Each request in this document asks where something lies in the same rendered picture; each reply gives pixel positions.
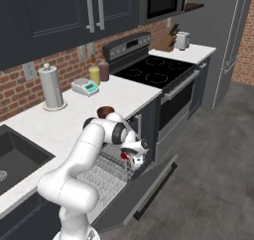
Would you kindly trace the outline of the grey kitchen scale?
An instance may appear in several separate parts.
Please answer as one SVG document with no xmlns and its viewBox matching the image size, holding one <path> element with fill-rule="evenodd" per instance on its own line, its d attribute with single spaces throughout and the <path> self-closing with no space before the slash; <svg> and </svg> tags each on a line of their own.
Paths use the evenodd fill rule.
<svg viewBox="0 0 254 240">
<path fill-rule="evenodd" d="M 90 97 L 99 91 L 98 86 L 87 78 L 78 78 L 71 83 L 71 89 L 82 95 Z"/>
</svg>

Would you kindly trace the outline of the dark wide upper cupboard door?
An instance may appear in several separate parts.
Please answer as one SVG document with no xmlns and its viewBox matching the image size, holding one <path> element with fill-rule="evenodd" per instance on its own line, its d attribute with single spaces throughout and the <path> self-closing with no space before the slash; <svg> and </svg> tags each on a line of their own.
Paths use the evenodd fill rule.
<svg viewBox="0 0 254 240">
<path fill-rule="evenodd" d="M 0 70 L 88 43 L 87 0 L 0 0 Z"/>
</svg>

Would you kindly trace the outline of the microwave oven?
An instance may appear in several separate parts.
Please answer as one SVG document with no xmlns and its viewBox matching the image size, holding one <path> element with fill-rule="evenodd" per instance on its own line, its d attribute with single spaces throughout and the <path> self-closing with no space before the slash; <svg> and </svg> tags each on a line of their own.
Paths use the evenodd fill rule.
<svg viewBox="0 0 254 240">
<path fill-rule="evenodd" d="M 187 0 L 139 0 L 139 24 L 147 25 L 183 13 Z"/>
</svg>

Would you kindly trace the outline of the wooden shelf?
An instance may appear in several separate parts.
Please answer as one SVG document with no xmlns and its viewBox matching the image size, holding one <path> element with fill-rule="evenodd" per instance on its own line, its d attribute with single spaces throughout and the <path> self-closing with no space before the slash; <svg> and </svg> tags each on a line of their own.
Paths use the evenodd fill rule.
<svg viewBox="0 0 254 240">
<path fill-rule="evenodd" d="M 199 3 L 187 3 L 185 5 L 185 12 L 190 12 L 199 8 L 202 8 L 203 4 L 199 4 Z"/>
</svg>

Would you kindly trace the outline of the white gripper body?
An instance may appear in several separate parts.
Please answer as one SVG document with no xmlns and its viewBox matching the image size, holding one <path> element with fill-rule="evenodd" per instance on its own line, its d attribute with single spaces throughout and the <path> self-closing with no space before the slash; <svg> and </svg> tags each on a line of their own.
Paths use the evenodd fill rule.
<svg viewBox="0 0 254 240">
<path fill-rule="evenodd" d="M 129 155 L 128 159 L 130 161 L 131 168 L 133 170 L 137 170 L 144 164 L 145 155 Z"/>
</svg>

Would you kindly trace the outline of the dark lower cupboard door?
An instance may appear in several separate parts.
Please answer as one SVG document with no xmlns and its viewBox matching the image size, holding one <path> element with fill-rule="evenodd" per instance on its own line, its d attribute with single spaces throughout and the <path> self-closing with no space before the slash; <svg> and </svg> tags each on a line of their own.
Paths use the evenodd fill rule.
<svg viewBox="0 0 254 240">
<path fill-rule="evenodd" d="M 149 146 L 149 151 L 145 156 L 146 163 L 151 163 L 154 159 L 158 134 L 158 109 L 158 99 L 153 99 L 127 120 L 135 132 L 138 132 L 138 124 L 141 124 L 141 138 L 145 139 Z"/>
</svg>

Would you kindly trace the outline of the white paper towel holder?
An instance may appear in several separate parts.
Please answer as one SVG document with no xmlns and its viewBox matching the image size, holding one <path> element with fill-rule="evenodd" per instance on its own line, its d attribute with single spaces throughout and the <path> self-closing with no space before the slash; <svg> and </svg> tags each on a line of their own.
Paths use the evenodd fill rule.
<svg viewBox="0 0 254 240">
<path fill-rule="evenodd" d="M 43 108 L 47 111 L 64 109 L 67 102 L 62 95 L 58 69 L 49 63 L 45 63 L 39 69 L 39 76 L 45 97 Z"/>
</svg>

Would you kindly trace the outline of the brown bottle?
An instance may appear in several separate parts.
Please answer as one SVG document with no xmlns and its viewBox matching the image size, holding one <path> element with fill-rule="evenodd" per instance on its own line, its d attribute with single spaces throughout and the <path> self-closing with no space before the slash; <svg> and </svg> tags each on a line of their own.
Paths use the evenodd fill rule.
<svg viewBox="0 0 254 240">
<path fill-rule="evenodd" d="M 109 63 L 105 58 L 102 58 L 98 64 L 98 67 L 100 70 L 100 80 L 107 81 L 109 79 Z"/>
</svg>

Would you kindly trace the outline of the grey fridge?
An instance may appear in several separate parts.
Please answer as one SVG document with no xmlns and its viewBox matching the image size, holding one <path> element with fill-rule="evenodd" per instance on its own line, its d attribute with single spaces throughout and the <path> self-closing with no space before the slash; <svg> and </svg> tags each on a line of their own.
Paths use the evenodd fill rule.
<svg viewBox="0 0 254 240">
<path fill-rule="evenodd" d="M 226 95 L 239 60 L 246 19 L 252 0 L 191 0 L 204 6 L 186 17 L 192 43 L 215 47 L 209 63 L 203 106 L 215 109 Z"/>
</svg>

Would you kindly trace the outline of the oven door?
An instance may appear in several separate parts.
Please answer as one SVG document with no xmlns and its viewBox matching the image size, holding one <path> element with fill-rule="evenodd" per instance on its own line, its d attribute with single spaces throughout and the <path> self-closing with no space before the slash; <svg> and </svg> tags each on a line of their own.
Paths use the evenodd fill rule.
<svg viewBox="0 0 254 240">
<path fill-rule="evenodd" d="M 193 84 L 194 80 L 172 100 L 161 105 L 159 143 L 172 141 L 175 133 L 185 127 L 190 112 Z"/>
</svg>

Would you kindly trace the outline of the dark cupboard beside fridge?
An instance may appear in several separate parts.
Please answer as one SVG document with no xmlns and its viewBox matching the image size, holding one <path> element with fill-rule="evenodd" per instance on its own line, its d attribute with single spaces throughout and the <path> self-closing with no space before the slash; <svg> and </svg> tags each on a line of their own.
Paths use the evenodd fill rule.
<svg viewBox="0 0 254 240">
<path fill-rule="evenodd" d="M 202 97 L 206 83 L 209 62 L 210 57 L 207 57 L 205 60 L 203 60 L 196 66 L 197 70 L 199 71 L 199 76 L 194 81 L 189 117 L 192 117 L 194 115 L 194 113 L 202 103 Z"/>
</svg>

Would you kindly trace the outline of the wooden knife block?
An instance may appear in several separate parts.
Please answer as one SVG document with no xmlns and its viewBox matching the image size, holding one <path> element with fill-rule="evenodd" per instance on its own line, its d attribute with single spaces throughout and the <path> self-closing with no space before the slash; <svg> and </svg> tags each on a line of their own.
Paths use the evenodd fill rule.
<svg viewBox="0 0 254 240">
<path fill-rule="evenodd" d="M 172 29 L 155 46 L 155 49 L 162 52 L 171 52 L 177 40 L 177 33 L 180 31 L 179 25 L 175 24 Z"/>
</svg>

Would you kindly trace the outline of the yellow bottle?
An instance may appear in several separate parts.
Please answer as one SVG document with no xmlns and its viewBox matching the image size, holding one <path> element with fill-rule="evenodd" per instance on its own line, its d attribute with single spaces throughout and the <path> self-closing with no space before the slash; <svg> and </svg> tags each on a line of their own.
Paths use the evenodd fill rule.
<svg viewBox="0 0 254 240">
<path fill-rule="evenodd" d="M 96 85 L 100 84 L 100 70 L 98 65 L 95 63 L 94 56 L 91 56 L 91 66 L 88 69 L 89 79 L 92 80 Z"/>
</svg>

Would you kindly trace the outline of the dishwasher door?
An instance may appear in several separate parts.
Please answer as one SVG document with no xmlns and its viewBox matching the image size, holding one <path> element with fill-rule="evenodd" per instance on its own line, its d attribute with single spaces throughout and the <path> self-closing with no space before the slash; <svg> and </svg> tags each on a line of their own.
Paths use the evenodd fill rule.
<svg viewBox="0 0 254 240">
<path fill-rule="evenodd" d="M 108 207 L 91 223 L 98 233 L 125 226 L 140 210 L 166 176 L 177 154 L 129 183 Z"/>
</svg>

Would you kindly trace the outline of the dark sink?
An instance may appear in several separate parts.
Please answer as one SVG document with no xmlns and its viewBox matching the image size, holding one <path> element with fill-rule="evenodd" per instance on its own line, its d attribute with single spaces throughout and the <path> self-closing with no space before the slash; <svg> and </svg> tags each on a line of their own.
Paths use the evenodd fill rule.
<svg viewBox="0 0 254 240">
<path fill-rule="evenodd" d="M 7 125 L 0 126 L 0 195 L 54 157 Z"/>
</svg>

